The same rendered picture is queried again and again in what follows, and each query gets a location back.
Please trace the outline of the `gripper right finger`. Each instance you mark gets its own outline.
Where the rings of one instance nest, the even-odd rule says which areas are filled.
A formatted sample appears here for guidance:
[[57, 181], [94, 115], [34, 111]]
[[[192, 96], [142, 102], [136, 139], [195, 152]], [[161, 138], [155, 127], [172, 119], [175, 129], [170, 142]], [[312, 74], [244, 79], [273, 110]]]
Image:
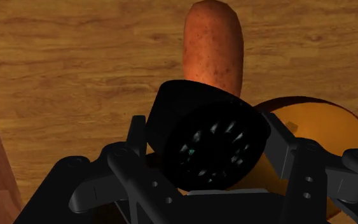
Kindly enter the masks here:
[[317, 141], [294, 137], [273, 113], [263, 116], [271, 128], [265, 155], [289, 181], [279, 224], [329, 224], [327, 199], [358, 224], [358, 148], [333, 155]]

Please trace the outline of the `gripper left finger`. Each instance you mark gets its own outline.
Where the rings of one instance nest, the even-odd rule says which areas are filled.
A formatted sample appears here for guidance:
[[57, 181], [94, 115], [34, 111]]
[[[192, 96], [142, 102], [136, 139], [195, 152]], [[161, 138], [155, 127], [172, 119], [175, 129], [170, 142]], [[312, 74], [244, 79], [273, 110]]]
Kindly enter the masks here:
[[95, 224], [95, 208], [116, 204], [128, 224], [181, 224], [181, 194], [145, 160], [144, 116], [127, 140], [105, 146], [93, 162], [60, 159], [13, 224]]

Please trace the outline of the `black round perforated container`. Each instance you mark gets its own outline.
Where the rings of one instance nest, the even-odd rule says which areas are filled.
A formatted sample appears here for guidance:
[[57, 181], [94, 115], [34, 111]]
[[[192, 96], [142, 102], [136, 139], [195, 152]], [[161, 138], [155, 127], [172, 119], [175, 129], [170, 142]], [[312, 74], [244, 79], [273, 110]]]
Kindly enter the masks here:
[[225, 190], [260, 159], [271, 129], [254, 107], [219, 88], [189, 80], [161, 84], [146, 140], [176, 187]]

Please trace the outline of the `orange bowl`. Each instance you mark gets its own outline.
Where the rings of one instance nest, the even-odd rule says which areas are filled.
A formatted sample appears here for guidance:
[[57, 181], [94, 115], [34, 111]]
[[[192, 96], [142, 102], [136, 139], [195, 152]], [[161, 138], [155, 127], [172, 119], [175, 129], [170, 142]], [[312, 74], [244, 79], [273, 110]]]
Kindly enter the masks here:
[[[294, 137], [317, 141], [333, 155], [358, 148], [358, 118], [339, 106], [291, 101], [273, 111], [258, 111], [273, 113]], [[181, 224], [279, 224], [288, 182], [275, 173], [264, 150], [252, 170], [233, 186], [187, 192], [179, 208]], [[339, 208], [327, 199], [327, 221], [335, 209]]]

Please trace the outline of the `reddish brown potato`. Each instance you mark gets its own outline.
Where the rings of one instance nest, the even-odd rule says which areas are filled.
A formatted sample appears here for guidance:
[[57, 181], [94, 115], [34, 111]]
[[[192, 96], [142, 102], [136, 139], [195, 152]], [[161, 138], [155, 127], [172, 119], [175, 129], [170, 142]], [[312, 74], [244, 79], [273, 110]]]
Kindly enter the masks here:
[[228, 4], [203, 0], [192, 5], [184, 23], [182, 65], [185, 79], [240, 96], [244, 38]]

